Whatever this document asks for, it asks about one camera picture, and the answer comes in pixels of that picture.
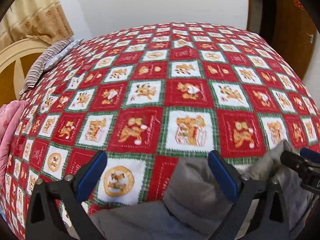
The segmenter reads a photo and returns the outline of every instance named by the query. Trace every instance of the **white wall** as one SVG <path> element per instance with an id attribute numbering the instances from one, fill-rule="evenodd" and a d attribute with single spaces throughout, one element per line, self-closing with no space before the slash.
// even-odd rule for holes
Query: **white wall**
<path id="1" fill-rule="evenodd" d="M 59 0 L 66 18 L 74 32 L 74 39 L 90 40 L 93 38 L 82 12 L 79 0 Z"/>
<path id="2" fill-rule="evenodd" d="M 93 36 L 174 21 L 246 29 L 248 18 L 248 0 L 79 0 L 79 3 Z"/>
<path id="3" fill-rule="evenodd" d="M 317 33 L 315 48 L 303 82 L 320 109 L 320 34 Z"/>

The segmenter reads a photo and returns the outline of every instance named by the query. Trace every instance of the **metal screw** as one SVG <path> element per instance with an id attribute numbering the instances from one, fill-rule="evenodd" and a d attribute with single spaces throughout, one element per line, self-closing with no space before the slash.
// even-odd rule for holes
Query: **metal screw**
<path id="1" fill-rule="evenodd" d="M 272 178 L 272 179 L 271 179 L 271 182 L 272 182 L 274 185 L 278 185 L 278 184 L 279 184 L 279 181 L 278 181 L 276 178 Z"/>
<path id="2" fill-rule="evenodd" d="M 248 173 L 244 173 L 244 174 L 241 175 L 241 178 L 242 178 L 243 180 L 245 180 L 245 181 L 248 181 L 248 180 L 250 179 L 250 176 L 249 176 Z"/>
<path id="3" fill-rule="evenodd" d="M 71 180 L 73 179 L 73 175 L 68 174 L 68 175 L 66 175 L 66 176 L 64 177 L 64 179 L 65 179 L 66 181 L 71 181 Z"/>
<path id="4" fill-rule="evenodd" d="M 42 182 L 43 182 L 43 179 L 37 179 L 37 180 L 36 180 L 36 184 L 37 184 L 37 185 L 40 185 Z"/>

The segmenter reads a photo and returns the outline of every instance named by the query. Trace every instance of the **door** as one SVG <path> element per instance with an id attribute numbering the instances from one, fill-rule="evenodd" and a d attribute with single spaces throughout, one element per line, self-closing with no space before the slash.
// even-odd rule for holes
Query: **door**
<path id="1" fill-rule="evenodd" d="M 271 46 L 303 79 L 308 69 L 317 29 L 298 0 L 277 0 Z"/>

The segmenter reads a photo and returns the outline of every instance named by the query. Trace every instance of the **curtain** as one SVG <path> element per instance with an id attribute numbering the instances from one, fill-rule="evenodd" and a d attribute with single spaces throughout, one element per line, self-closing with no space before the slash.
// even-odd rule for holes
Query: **curtain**
<path id="1" fill-rule="evenodd" d="M 25 38 L 53 44 L 72 35 L 59 0 L 15 0 L 0 22 L 0 51 Z"/>

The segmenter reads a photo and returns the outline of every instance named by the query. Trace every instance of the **quilt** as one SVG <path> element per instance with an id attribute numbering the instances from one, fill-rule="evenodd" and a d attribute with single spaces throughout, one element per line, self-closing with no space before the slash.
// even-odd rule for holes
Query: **quilt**
<path id="1" fill-rule="evenodd" d="M 22 99 L 0 195 L 21 240 L 35 181 L 74 174 L 97 150 L 108 164 L 88 214 L 161 200 L 181 156 L 216 149 L 245 168 L 284 139 L 320 150 L 302 81 L 259 35 L 231 26 L 154 24 L 82 42 Z"/>

